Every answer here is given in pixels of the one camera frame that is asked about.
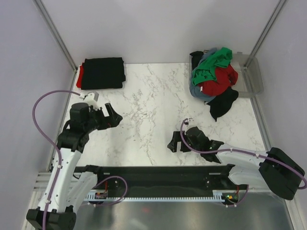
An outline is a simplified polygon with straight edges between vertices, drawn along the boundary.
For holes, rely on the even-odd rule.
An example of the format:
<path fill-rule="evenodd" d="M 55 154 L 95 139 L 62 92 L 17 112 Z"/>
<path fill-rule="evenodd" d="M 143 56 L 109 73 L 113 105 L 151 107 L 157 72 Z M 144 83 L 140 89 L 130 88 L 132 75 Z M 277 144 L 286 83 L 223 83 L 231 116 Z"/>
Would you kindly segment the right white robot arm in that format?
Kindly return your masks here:
<path fill-rule="evenodd" d="M 194 151 L 206 161 L 229 166 L 230 171 L 220 176 L 224 188 L 234 185 L 249 185 L 268 188 L 280 198 L 293 200 L 300 184 L 306 182 L 305 171 L 284 151 L 272 147 L 269 151 L 236 149 L 222 141 L 209 139 L 196 126 L 175 131 L 167 147 L 181 152 Z"/>

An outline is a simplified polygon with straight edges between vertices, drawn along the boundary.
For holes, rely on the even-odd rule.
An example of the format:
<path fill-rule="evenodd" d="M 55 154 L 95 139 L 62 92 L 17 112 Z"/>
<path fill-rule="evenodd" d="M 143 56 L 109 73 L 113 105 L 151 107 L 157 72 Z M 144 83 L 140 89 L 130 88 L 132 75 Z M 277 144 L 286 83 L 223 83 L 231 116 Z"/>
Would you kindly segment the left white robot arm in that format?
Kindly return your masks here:
<path fill-rule="evenodd" d="M 93 188 L 105 184 L 102 168 L 87 165 L 75 185 L 71 180 L 76 165 L 89 141 L 89 135 L 96 130 L 117 127 L 123 117 L 115 112 L 110 103 L 105 104 L 108 115 L 102 108 L 90 103 L 75 103 L 70 109 L 70 118 L 58 136 L 59 154 L 54 159 L 52 173 L 37 208 L 29 209 L 27 221 L 36 230 L 71 230 L 76 223 L 79 207 Z"/>

